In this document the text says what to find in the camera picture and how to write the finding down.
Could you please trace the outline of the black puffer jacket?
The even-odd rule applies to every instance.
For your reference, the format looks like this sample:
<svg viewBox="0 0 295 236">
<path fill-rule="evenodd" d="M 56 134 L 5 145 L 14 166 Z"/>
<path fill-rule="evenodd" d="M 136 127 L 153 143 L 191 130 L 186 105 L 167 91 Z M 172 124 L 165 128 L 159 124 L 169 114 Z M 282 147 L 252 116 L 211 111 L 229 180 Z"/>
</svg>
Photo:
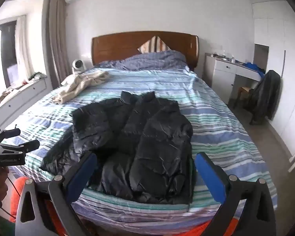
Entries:
<svg viewBox="0 0 295 236">
<path fill-rule="evenodd" d="M 195 186 L 193 129 L 176 101 L 122 92 L 76 109 L 73 124 L 40 168 L 64 175 L 85 153 L 97 157 L 89 187 L 146 204 L 188 204 Z"/>
</svg>

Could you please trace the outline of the striped blue green bedspread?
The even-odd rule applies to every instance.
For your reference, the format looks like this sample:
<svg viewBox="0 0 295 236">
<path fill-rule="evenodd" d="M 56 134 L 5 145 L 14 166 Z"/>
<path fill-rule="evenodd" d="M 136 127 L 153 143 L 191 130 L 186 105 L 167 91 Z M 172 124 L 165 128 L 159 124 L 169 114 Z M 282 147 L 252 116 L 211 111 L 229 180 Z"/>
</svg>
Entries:
<svg viewBox="0 0 295 236">
<path fill-rule="evenodd" d="M 226 104 L 195 73 L 186 69 L 109 69 L 108 72 L 105 83 L 85 89 L 64 105 L 52 101 L 57 90 L 51 91 L 11 123 L 12 127 L 21 130 L 21 134 L 7 139 L 7 144 L 40 141 L 39 149 L 26 155 L 24 165 L 10 168 L 15 176 L 26 176 L 37 182 L 52 179 L 50 173 L 40 169 L 40 163 L 72 125 L 71 112 L 75 109 L 118 98 L 122 91 L 134 94 L 154 92 L 159 98 L 177 101 L 181 113 L 192 124 L 194 155 L 205 152 L 227 174 L 234 174 L 243 181 L 264 178 L 273 205 L 278 204 L 276 187 L 256 145 Z M 139 204 L 85 189 L 79 200 L 73 203 L 73 208 L 82 217 L 111 230 L 163 235 L 186 232 L 212 219 L 219 203 L 198 178 L 189 205 Z"/>
</svg>

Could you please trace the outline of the orange red trousers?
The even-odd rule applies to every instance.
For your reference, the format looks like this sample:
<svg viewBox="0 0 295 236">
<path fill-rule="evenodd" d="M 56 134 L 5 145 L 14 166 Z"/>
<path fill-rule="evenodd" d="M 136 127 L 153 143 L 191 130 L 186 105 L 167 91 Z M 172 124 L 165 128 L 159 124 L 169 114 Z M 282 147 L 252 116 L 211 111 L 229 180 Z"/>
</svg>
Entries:
<svg viewBox="0 0 295 236">
<path fill-rule="evenodd" d="M 22 191 L 24 189 L 25 181 L 27 180 L 27 177 L 19 177 L 12 183 L 12 190 L 11 190 L 11 197 L 10 197 L 10 214 L 13 216 L 10 218 L 10 221 L 12 223 L 16 222 L 16 215 L 17 215 L 17 209 L 19 200 L 22 194 Z"/>
</svg>

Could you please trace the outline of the cream fleece garment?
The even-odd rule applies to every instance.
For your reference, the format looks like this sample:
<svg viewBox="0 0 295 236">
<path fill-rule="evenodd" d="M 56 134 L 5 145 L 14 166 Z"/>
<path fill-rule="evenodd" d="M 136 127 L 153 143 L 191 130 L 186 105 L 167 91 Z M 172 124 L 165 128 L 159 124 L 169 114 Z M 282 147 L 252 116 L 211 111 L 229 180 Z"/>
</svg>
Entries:
<svg viewBox="0 0 295 236">
<path fill-rule="evenodd" d="M 76 98 L 84 89 L 104 83 L 109 76 L 107 71 L 101 70 L 91 74 L 71 74 L 61 83 L 60 91 L 53 97 L 53 102 L 65 104 Z"/>
</svg>

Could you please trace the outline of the brown curtain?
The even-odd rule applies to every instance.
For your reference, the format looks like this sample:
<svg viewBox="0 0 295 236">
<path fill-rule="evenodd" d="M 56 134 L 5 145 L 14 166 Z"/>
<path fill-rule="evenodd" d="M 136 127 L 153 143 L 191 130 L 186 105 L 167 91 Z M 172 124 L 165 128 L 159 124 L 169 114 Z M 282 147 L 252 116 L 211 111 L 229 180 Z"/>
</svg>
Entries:
<svg viewBox="0 0 295 236">
<path fill-rule="evenodd" d="M 71 72 L 66 47 L 65 18 L 65 0 L 49 0 L 48 33 L 51 51 L 49 73 L 53 89 L 58 88 Z"/>
</svg>

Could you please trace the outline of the chair with dark jacket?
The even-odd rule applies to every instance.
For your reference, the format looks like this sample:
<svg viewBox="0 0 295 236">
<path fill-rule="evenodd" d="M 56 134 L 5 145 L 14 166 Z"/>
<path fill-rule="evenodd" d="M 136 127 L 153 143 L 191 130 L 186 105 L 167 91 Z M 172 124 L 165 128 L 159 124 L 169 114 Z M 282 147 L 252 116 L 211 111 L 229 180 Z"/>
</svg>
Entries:
<svg viewBox="0 0 295 236">
<path fill-rule="evenodd" d="M 252 114 L 250 125 L 261 124 L 265 118 L 272 119 L 280 95 L 281 77 L 269 70 L 254 88 L 240 87 L 234 102 L 235 109 L 243 93 L 247 94 L 243 108 Z"/>
</svg>

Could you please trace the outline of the white desk with drawers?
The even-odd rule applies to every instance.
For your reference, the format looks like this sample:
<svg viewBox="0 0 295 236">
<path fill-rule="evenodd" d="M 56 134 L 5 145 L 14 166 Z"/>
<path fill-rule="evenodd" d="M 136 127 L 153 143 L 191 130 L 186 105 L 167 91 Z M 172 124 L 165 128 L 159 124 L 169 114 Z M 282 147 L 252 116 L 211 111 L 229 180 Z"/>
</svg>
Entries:
<svg viewBox="0 0 295 236">
<path fill-rule="evenodd" d="M 261 76 L 257 71 L 249 69 L 238 63 L 231 63 L 206 53 L 202 79 L 219 96 L 219 98 L 228 104 L 233 92 L 236 76 L 259 82 Z"/>
</svg>

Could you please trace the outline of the blue cloth on desk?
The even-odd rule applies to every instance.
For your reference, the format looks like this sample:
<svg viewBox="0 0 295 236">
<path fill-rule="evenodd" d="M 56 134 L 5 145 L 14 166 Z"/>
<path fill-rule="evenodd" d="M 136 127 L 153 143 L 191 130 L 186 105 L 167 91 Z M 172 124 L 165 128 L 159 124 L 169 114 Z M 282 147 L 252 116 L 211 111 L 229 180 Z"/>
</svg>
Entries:
<svg viewBox="0 0 295 236">
<path fill-rule="evenodd" d="M 251 69 L 251 70 L 256 71 L 260 75 L 261 78 L 263 78 L 265 76 L 265 70 L 260 68 L 258 65 L 254 64 L 254 63 L 247 62 L 247 63 L 244 63 L 244 66 Z"/>
</svg>

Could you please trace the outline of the wooden headboard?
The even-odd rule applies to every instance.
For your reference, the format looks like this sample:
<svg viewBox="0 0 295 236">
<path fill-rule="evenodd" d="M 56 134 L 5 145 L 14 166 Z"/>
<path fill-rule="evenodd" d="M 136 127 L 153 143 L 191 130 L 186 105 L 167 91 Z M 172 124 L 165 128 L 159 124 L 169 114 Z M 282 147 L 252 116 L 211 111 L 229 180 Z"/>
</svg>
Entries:
<svg viewBox="0 0 295 236">
<path fill-rule="evenodd" d="M 137 50 L 153 36 L 159 36 L 172 50 L 185 55 L 191 70 L 198 65 L 199 38 L 196 35 L 170 31 L 130 31 L 94 37 L 91 40 L 91 61 L 123 60 L 139 54 Z"/>
</svg>

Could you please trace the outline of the blue grey checked duvet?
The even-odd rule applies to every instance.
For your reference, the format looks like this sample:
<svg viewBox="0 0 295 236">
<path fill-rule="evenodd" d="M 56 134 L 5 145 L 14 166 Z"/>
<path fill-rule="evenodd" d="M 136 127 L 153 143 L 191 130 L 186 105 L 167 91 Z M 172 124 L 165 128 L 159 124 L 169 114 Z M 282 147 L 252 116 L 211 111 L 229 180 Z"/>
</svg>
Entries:
<svg viewBox="0 0 295 236">
<path fill-rule="evenodd" d="M 187 67 L 186 57 L 178 51 L 142 53 L 123 60 L 103 61 L 95 65 L 98 68 L 141 71 L 174 70 Z"/>
</svg>

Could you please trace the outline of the striped pillow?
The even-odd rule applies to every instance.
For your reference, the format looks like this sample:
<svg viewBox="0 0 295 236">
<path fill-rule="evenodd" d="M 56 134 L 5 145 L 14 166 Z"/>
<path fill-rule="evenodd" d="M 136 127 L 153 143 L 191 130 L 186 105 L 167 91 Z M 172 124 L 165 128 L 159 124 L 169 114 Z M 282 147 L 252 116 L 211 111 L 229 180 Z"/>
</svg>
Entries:
<svg viewBox="0 0 295 236">
<path fill-rule="evenodd" d="M 154 53 L 170 51 L 171 48 L 159 36 L 153 36 L 150 40 L 138 47 L 137 50 L 140 53 Z"/>
</svg>

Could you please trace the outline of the white wardrobe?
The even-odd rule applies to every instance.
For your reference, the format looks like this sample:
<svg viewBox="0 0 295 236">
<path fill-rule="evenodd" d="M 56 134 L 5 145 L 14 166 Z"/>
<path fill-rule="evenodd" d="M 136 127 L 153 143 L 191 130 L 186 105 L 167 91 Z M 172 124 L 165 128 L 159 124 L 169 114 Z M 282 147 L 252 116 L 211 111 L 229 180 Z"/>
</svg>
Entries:
<svg viewBox="0 0 295 236">
<path fill-rule="evenodd" d="M 295 12 L 284 1 L 254 3 L 254 41 L 269 48 L 266 70 L 280 79 L 271 126 L 295 155 Z"/>
</svg>

